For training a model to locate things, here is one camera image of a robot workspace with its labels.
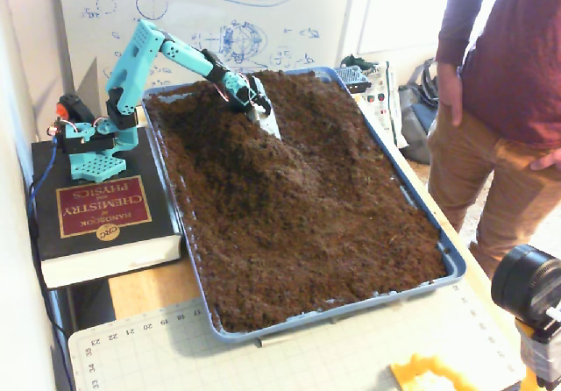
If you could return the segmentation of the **person's left hand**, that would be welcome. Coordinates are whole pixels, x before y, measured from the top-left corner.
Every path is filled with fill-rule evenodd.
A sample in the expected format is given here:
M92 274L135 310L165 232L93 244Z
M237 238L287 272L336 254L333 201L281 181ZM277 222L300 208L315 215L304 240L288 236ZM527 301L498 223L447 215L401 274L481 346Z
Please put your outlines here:
M548 167L556 167L557 169L561 168L561 149L557 148L550 153L540 157L537 160L534 160L530 167L532 170L544 170Z

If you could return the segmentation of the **person's right hand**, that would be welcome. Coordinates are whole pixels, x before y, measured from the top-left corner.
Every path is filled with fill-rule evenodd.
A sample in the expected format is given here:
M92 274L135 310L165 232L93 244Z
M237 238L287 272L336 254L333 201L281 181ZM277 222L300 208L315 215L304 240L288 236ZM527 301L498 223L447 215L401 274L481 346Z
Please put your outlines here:
M452 125L459 127L463 114L463 85L458 68L438 62L437 86L439 102L451 113Z

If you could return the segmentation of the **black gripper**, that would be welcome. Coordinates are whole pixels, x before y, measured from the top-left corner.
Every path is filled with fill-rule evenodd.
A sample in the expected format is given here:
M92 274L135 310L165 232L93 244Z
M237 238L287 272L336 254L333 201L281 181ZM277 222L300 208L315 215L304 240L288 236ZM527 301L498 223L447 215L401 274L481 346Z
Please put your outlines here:
M273 106L261 80L254 75L231 75L231 99L261 130L281 139Z

